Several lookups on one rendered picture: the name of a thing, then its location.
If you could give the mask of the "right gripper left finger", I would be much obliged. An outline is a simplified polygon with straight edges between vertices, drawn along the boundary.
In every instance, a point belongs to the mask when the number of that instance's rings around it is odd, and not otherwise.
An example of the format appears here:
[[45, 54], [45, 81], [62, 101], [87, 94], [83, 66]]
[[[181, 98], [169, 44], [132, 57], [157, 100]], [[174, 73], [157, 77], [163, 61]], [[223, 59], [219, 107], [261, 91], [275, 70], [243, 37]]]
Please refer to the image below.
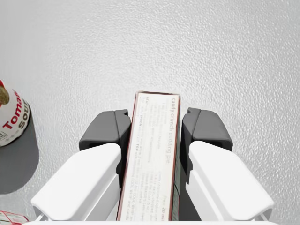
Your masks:
[[126, 109], [101, 112], [72, 155], [32, 198], [38, 221], [105, 221], [119, 202], [131, 120]]

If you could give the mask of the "red and white carton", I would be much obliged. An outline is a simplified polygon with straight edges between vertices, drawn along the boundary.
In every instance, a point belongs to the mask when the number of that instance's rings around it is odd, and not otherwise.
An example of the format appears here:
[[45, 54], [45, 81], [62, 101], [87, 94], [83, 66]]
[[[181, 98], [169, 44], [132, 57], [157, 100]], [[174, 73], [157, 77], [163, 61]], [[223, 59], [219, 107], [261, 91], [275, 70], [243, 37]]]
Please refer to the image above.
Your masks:
[[0, 210], [0, 225], [24, 224], [29, 222], [26, 216]]

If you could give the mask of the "red and white can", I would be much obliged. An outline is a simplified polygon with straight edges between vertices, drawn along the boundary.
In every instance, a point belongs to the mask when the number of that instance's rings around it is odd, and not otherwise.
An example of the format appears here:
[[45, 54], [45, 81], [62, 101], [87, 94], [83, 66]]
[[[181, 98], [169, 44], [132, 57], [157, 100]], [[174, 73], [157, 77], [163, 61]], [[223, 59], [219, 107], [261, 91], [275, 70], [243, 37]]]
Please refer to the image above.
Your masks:
[[0, 147], [19, 138], [30, 120], [30, 105], [20, 94], [0, 80]]

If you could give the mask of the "maroon and white carton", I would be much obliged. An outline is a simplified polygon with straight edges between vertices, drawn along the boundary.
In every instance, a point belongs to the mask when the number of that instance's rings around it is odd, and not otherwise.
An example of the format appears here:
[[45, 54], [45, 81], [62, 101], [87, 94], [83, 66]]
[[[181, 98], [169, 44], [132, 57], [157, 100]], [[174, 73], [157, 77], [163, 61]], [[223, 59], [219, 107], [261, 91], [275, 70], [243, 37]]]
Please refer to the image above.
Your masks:
[[118, 221], [177, 221], [180, 202], [180, 95], [135, 95]]

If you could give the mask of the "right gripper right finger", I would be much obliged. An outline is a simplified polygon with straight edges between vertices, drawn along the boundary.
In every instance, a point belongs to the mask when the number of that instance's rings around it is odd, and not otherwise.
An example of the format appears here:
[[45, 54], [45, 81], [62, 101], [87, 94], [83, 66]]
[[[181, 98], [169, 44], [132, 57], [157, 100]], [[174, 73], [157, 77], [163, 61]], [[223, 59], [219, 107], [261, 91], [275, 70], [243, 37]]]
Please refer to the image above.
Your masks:
[[219, 115], [188, 108], [181, 125], [181, 187], [194, 219], [269, 221], [274, 201], [244, 162]]

